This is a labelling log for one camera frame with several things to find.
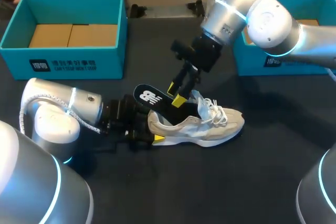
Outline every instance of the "black insole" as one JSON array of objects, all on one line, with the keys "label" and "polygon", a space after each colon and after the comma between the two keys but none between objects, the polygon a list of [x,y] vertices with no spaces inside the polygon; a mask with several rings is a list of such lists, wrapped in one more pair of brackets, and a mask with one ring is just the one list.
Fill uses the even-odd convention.
[{"label": "black insole", "polygon": [[162,115],[172,125],[183,122],[188,116],[199,118],[196,103],[183,103],[179,108],[172,105],[173,99],[148,84],[140,84],[134,89],[137,102]]}]

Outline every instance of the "white shoelace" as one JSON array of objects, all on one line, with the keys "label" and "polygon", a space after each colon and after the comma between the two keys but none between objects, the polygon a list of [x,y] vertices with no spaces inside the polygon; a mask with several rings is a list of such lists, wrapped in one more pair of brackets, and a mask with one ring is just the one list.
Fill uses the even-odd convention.
[{"label": "white shoelace", "polygon": [[217,105],[217,100],[214,100],[214,102],[212,102],[209,98],[205,98],[204,101],[209,106],[209,113],[213,115],[213,117],[203,121],[202,123],[205,124],[211,122],[215,125],[225,124],[227,122],[227,116],[225,114],[224,109],[221,106]]}]

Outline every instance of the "sneaker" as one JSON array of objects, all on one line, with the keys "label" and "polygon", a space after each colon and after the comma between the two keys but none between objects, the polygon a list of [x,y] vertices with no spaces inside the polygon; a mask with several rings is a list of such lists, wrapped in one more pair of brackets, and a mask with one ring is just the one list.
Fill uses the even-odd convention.
[{"label": "sneaker", "polygon": [[245,121],[239,111],[222,108],[216,100],[204,99],[196,90],[192,94],[198,104],[200,118],[188,116],[183,122],[172,125],[161,115],[150,111],[148,126],[156,135],[153,145],[191,142],[211,147],[228,141],[241,131]]}]

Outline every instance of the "black table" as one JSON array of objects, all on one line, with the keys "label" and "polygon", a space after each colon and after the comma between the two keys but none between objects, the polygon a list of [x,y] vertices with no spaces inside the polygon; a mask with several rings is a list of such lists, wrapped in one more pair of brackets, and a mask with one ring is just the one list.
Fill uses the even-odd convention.
[{"label": "black table", "polygon": [[[171,42],[190,43],[199,24],[194,18],[130,20],[123,80],[59,82],[105,99],[132,93],[138,83],[166,90],[182,64]],[[18,127],[26,81],[14,81],[2,59],[0,74],[0,119]],[[113,153],[78,158],[77,172],[94,196],[93,223],[299,223],[298,184],[336,139],[336,83],[328,76],[240,78],[226,48],[198,88],[243,112],[242,135],[213,148],[132,152],[118,144]],[[80,138],[93,145],[108,141],[85,129]]]}]

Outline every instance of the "cardboard box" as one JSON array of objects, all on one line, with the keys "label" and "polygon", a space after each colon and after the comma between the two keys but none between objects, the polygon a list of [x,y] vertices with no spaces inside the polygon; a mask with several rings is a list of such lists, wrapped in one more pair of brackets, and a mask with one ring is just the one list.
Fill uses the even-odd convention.
[{"label": "cardboard box", "polygon": [[124,0],[21,0],[0,53],[16,80],[121,79],[126,40]]},{"label": "cardboard box", "polygon": [[71,30],[70,24],[37,25],[29,48],[67,47]]},{"label": "cardboard box", "polygon": [[[278,1],[296,20],[304,24],[336,26],[336,0]],[[267,55],[261,48],[251,44],[246,31],[238,36],[233,49],[240,76],[327,73],[323,67],[298,62],[281,62],[281,58]]]},{"label": "cardboard box", "polygon": [[114,47],[117,25],[73,25],[68,47]]}]

